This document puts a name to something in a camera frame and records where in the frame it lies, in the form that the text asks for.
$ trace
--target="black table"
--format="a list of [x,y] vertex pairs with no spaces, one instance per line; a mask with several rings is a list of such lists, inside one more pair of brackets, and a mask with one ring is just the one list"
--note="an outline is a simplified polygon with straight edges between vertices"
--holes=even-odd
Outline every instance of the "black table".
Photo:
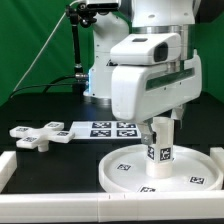
[[[210,147],[224,147],[224,104],[207,93],[187,104],[183,128],[175,130],[175,144],[209,154]],[[86,103],[71,93],[22,94],[0,107],[0,151],[17,151],[18,168],[2,194],[103,192],[98,181],[98,164],[109,152],[140,140],[72,140],[51,142],[49,151],[16,148],[9,130],[16,126],[42,128],[50,121],[115,120],[110,107]],[[181,223],[223,223],[223,220],[181,221]],[[147,222],[180,223],[180,221]]]

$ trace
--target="cable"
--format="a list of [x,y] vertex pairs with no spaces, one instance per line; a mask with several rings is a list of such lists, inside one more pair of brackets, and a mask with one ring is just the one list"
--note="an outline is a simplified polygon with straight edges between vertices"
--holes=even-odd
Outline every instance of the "cable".
[[[74,78],[75,78],[74,75],[70,75],[70,76],[62,76],[62,77],[57,78],[57,79],[55,79],[54,81],[52,81],[49,85],[55,84],[55,83],[57,83],[57,82],[60,82],[60,81],[66,80],[66,79],[74,79]],[[50,88],[51,88],[51,86],[47,86],[47,87],[44,89],[43,93],[46,93]]]
[[57,86],[73,86],[77,83],[61,83],[61,84],[43,84],[43,85],[33,85],[33,86],[26,86],[20,89],[17,89],[15,91],[13,91],[10,95],[9,95],[9,99],[11,99],[17,92],[26,90],[26,89],[32,89],[32,88],[41,88],[41,87],[57,87]]
[[[83,0],[76,0],[73,1],[70,6],[73,6],[74,4],[78,3],[78,2],[82,2]],[[32,70],[32,68],[34,67],[34,65],[36,64],[37,60],[40,58],[40,56],[42,55],[43,51],[45,50],[45,48],[47,47],[47,45],[49,44],[49,42],[51,41],[52,37],[54,36],[55,32],[57,31],[59,25],[61,24],[62,20],[65,17],[65,13],[62,15],[62,17],[60,18],[60,20],[58,21],[57,25],[55,26],[55,28],[53,29],[52,33],[50,34],[50,36],[48,37],[47,41],[45,42],[44,46],[41,48],[41,50],[39,51],[39,53],[37,54],[36,58],[34,59],[34,61],[31,63],[30,67],[28,68],[28,70],[24,73],[24,75],[22,76],[22,78],[19,80],[19,82],[17,83],[16,87],[14,88],[13,92],[16,91],[19,87],[19,85],[22,83],[22,81],[27,77],[27,75],[30,73],[30,71]]]

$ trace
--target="green wall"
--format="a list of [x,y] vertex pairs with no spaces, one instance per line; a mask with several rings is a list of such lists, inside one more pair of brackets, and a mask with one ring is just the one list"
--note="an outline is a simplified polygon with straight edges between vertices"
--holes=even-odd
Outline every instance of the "green wall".
[[[4,103],[47,40],[71,0],[1,0],[0,105]],[[224,14],[196,26],[196,47],[203,64],[203,89],[224,102]],[[93,63],[92,30],[80,29],[85,71]],[[49,83],[73,73],[70,23],[65,18],[38,63],[20,87]],[[70,88],[52,89],[71,91]]]
[[[29,68],[58,20],[72,0],[1,0],[0,13],[0,104],[5,102]],[[80,29],[82,62],[87,71],[93,61],[92,32]],[[74,66],[70,22],[65,18],[37,64],[20,87],[48,84],[72,75]]]
[[196,48],[202,60],[203,90],[224,102],[224,13],[196,25]]

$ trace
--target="white cylinder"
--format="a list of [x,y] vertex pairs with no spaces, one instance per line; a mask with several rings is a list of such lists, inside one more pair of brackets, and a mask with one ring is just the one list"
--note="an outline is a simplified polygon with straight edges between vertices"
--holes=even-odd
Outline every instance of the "white cylinder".
[[156,143],[149,146],[146,173],[153,178],[169,178],[173,166],[174,121],[166,117],[155,117],[152,124]]
[[41,145],[38,145],[38,151],[39,152],[47,152],[47,151],[49,151],[49,143],[43,143]]

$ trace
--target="cross-shaped block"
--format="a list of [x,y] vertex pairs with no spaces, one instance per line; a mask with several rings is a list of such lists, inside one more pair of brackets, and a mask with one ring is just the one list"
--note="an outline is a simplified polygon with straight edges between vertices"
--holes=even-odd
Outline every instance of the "cross-shaped block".
[[18,148],[34,149],[38,147],[39,152],[49,150],[49,141],[68,143],[75,137],[75,133],[62,131],[64,123],[50,122],[41,129],[18,126],[10,130],[14,138],[21,138],[16,142]]

